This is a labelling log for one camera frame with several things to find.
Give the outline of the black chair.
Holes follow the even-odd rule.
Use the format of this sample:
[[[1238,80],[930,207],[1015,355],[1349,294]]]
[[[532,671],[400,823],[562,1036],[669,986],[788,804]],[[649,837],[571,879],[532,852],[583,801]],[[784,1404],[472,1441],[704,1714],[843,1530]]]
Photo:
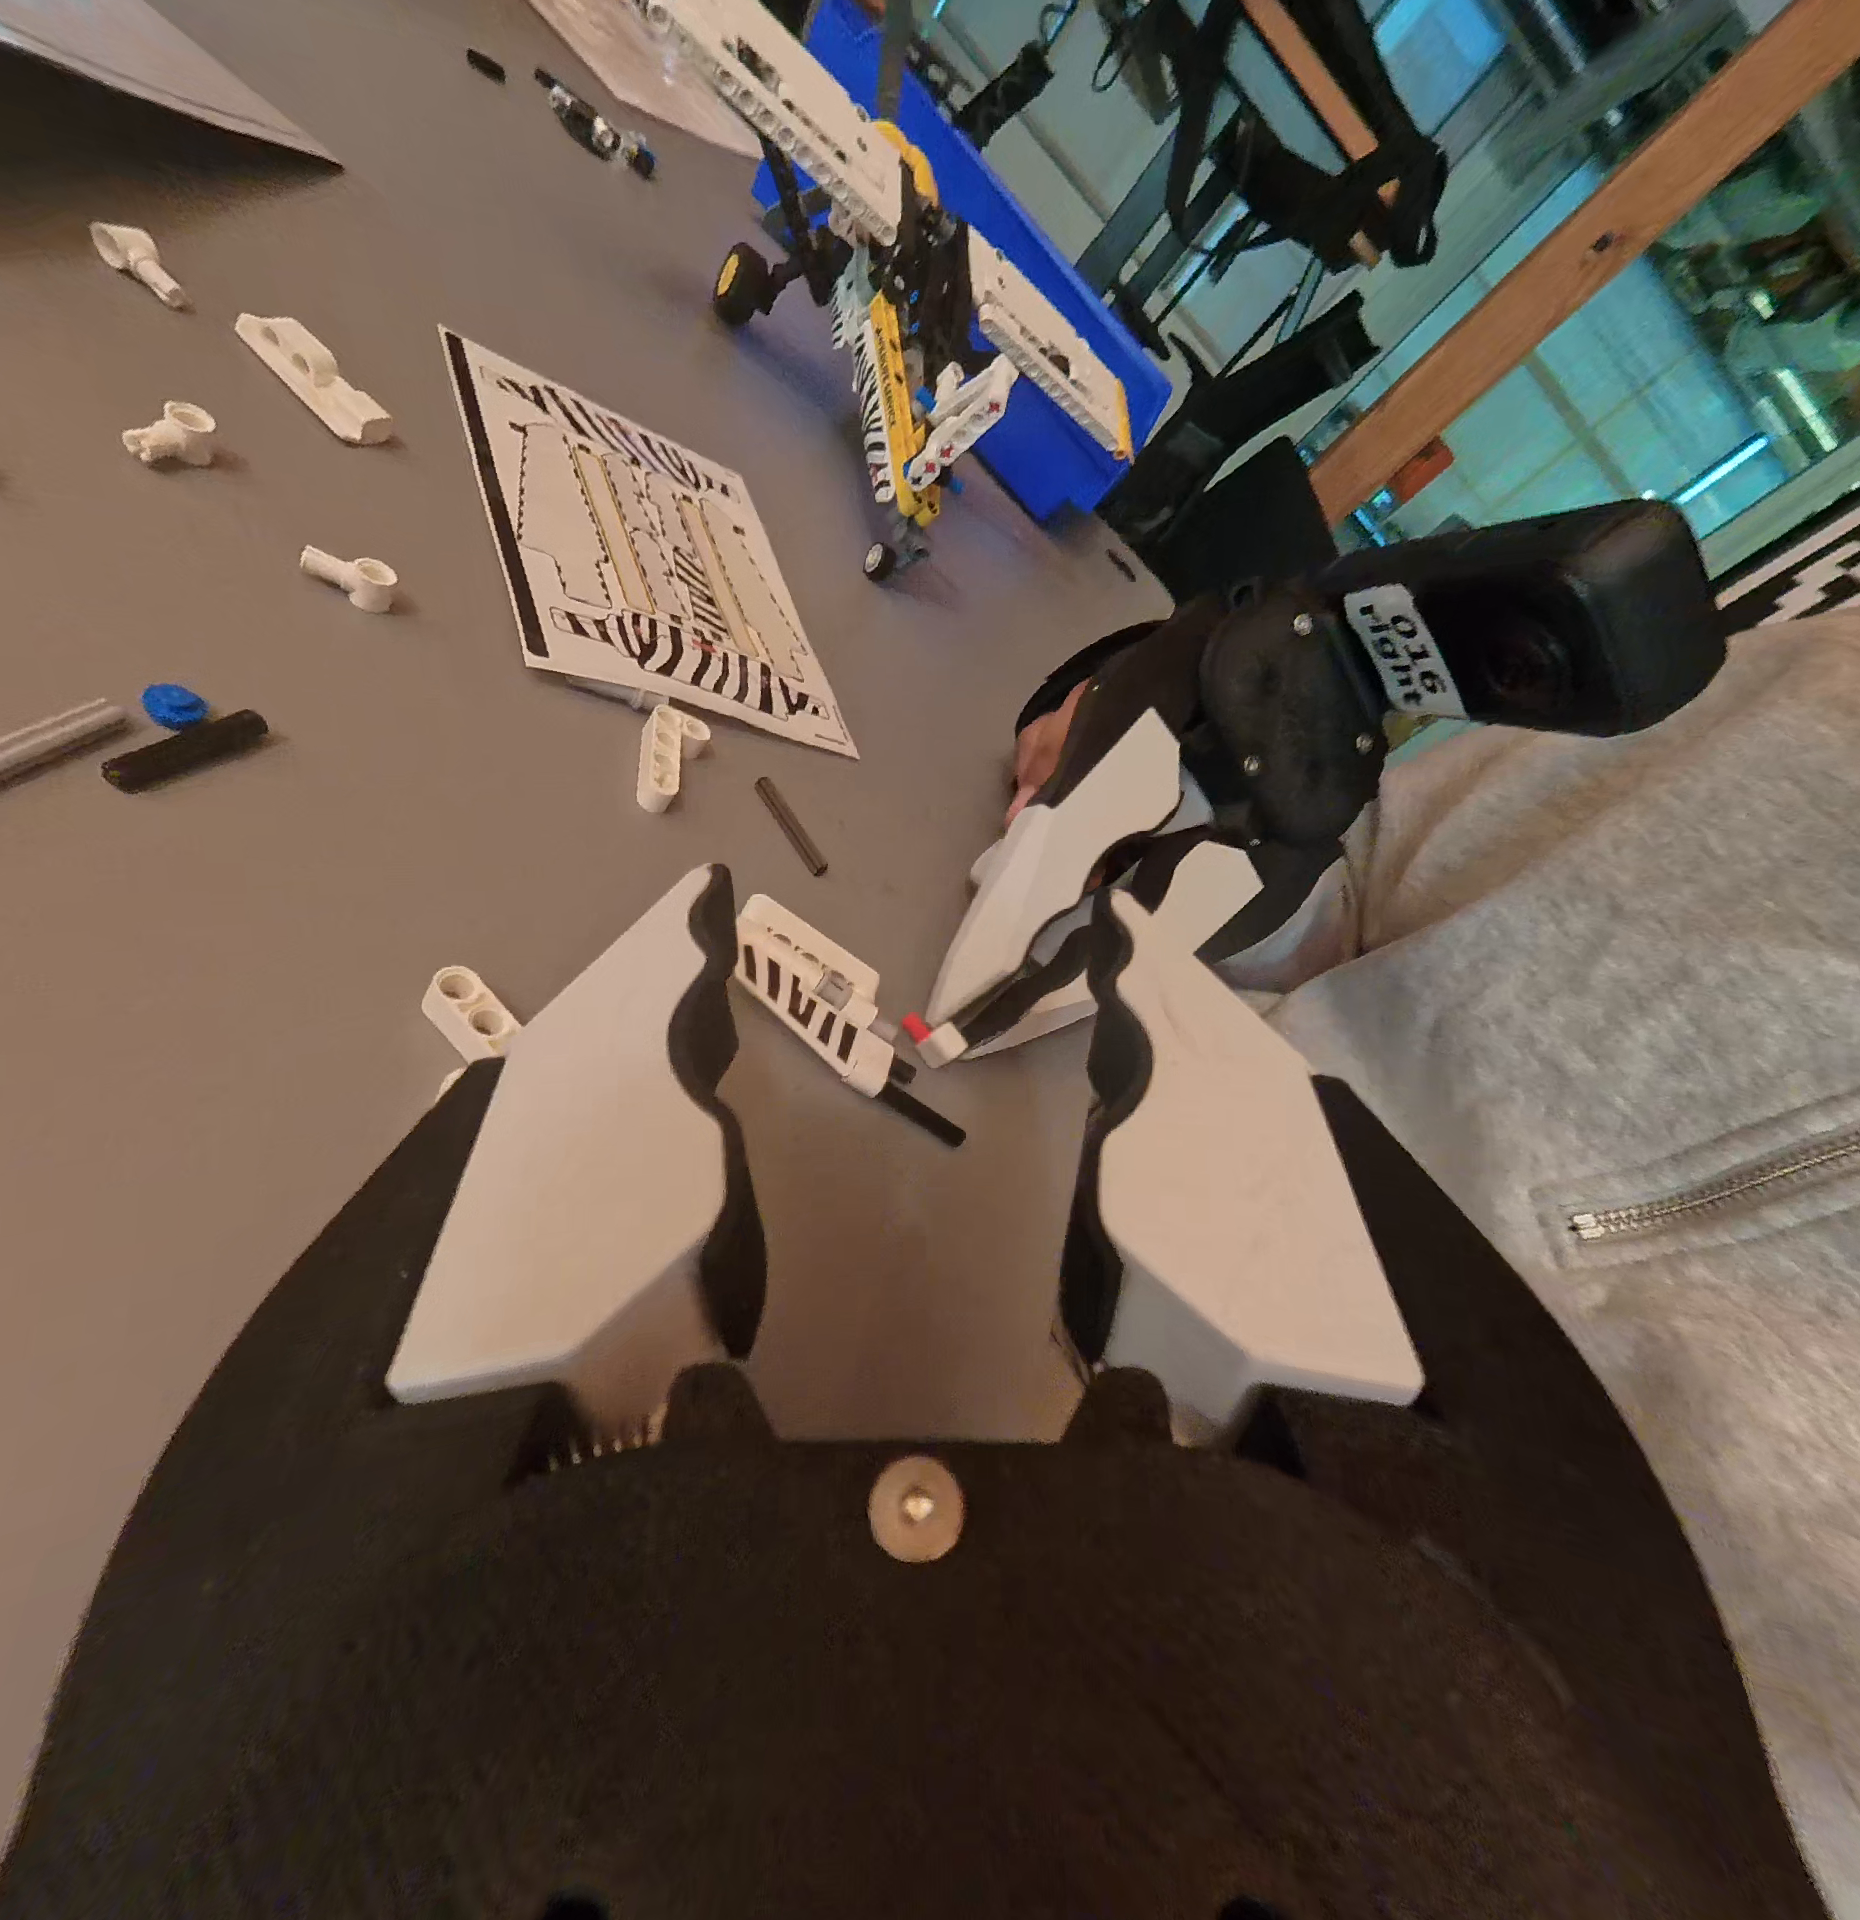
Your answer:
[[[1373,357],[1363,298],[1343,297],[1288,339],[1190,387],[1097,508],[1173,598],[1292,577],[1333,558],[1331,524],[1288,436],[1272,426]]]

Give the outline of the person's right forearm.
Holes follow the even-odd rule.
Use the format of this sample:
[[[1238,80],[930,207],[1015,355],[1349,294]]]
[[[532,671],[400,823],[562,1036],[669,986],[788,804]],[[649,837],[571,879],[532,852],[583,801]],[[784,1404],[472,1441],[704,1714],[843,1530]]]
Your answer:
[[[1860,939],[1860,608],[1732,636],[1645,733],[1471,730],[1392,768],[1349,852],[1343,954],[1493,903],[1564,910],[1570,936]]]

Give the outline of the white lego pin connector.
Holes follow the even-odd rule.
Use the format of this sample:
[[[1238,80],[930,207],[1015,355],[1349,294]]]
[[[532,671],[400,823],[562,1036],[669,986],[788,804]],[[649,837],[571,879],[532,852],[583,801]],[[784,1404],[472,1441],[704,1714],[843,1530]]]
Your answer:
[[[179,281],[164,268],[159,245],[145,227],[91,221],[91,242],[103,264],[114,274],[133,277],[164,308],[189,311],[189,297]]]

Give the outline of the yellow white lego vehicle model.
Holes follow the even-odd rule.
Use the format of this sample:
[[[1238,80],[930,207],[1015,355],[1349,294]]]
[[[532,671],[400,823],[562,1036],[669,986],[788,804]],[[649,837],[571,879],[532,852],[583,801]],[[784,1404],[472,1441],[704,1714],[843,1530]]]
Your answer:
[[[788,287],[829,314],[849,363],[868,496],[883,537],[864,574],[928,558],[953,468],[1028,387],[1109,459],[1134,459],[1127,396],[1038,283],[945,197],[899,108],[864,105],[763,3],[634,3],[759,145],[782,215],[778,260],[736,242],[711,311],[740,329]]]

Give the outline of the short black lego axle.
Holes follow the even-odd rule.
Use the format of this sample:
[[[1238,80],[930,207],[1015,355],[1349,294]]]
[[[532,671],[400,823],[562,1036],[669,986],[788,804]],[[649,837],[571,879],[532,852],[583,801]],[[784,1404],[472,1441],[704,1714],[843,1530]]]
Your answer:
[[[755,796],[763,804],[763,809],[770,812],[770,821],[778,830],[778,835],[796,853],[796,860],[806,868],[806,877],[826,877],[829,871],[829,858],[822,853],[822,848],[809,835],[809,830],[801,823],[801,817],[788,804],[788,799],[774,789],[774,783],[770,777],[758,777],[755,780]]]

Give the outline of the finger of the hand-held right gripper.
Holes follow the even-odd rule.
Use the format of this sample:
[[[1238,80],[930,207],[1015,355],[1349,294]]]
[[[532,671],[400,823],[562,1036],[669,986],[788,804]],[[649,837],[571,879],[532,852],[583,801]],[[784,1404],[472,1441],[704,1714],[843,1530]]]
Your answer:
[[[1086,986],[1094,900],[1041,927],[1032,949],[955,1015],[964,1057],[1002,1053],[1094,1015]]]
[[[1086,893],[1107,853],[1163,830],[1177,804],[1177,736],[1155,706],[1144,706],[1068,793],[1032,799],[991,848],[991,866],[928,991],[928,1025],[953,1022],[1002,987],[1032,960],[1043,930]]]

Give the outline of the person's grey sweatshirt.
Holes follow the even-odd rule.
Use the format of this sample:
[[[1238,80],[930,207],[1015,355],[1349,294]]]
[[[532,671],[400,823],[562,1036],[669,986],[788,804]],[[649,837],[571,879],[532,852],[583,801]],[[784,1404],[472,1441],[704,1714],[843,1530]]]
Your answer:
[[[1635,1428],[1793,1831],[1860,1916],[1860,939],[1476,908],[1275,1022],[1465,1207]]]

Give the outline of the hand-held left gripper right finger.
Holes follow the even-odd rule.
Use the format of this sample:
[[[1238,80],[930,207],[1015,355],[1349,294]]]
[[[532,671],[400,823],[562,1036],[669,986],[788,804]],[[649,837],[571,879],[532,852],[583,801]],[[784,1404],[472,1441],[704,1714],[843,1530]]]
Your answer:
[[[1149,1375],[1172,1438],[1268,1388],[1411,1404],[1423,1362],[1303,1057],[1155,912],[1090,918],[1090,1114],[1059,1322],[1084,1379]]]

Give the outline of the grey instruction booklet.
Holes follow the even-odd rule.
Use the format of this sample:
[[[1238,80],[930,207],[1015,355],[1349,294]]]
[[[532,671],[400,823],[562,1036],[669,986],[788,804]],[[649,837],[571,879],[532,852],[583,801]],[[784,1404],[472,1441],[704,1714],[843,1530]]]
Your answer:
[[[208,129],[340,166],[151,3],[0,3],[0,46]]]

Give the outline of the black lego connector tube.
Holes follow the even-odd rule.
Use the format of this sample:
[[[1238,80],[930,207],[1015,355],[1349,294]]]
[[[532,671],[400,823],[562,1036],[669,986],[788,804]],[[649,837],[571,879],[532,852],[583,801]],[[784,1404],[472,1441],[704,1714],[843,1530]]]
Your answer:
[[[142,796],[193,773],[222,768],[232,758],[253,753],[266,741],[266,720],[253,706],[240,706],[175,730],[164,737],[145,741],[142,748],[106,758],[99,763],[99,777],[114,793]]]

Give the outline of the wooden beam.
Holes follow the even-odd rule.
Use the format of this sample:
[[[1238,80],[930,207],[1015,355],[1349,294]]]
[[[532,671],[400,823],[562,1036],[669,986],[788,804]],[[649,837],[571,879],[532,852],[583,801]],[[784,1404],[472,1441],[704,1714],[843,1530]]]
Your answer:
[[[1857,60],[1860,3],[1785,7],[1323,448],[1308,470],[1323,518],[1373,499]]]

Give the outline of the black metal stand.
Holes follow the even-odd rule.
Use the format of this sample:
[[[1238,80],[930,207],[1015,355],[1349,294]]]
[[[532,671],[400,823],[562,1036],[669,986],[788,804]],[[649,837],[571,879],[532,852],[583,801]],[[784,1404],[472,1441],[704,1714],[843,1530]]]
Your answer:
[[[1084,252],[1090,287],[1144,298],[1117,268],[1155,225],[1172,261],[1196,254],[1216,277],[1276,242],[1331,274],[1429,261],[1449,162],[1400,102],[1358,3],[1097,3],[1097,20],[1097,83],[1127,83],[1169,137]],[[1229,69],[1238,38],[1276,66],[1331,159],[1303,155],[1251,102]]]

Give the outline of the zebra striped sticker sheet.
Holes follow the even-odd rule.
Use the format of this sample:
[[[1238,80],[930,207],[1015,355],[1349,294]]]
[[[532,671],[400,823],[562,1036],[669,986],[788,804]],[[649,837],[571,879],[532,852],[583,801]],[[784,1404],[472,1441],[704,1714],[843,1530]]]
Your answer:
[[[519,655],[856,759],[740,475],[440,327]]]

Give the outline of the zebra striped lego assembly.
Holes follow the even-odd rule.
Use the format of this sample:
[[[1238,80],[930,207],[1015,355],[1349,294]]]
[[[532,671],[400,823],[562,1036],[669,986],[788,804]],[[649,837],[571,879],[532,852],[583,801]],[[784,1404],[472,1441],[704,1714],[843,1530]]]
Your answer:
[[[736,981],[847,1091],[945,1148],[964,1145],[955,1123],[910,1091],[917,1066],[899,1057],[899,1029],[879,1009],[879,973],[770,893],[750,893],[736,917]]]

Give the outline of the black white patterned mat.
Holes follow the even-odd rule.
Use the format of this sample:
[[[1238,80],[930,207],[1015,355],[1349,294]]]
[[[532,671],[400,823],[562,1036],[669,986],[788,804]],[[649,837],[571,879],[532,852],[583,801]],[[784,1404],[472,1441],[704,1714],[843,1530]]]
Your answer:
[[[1860,493],[1715,584],[1726,634],[1860,608]]]

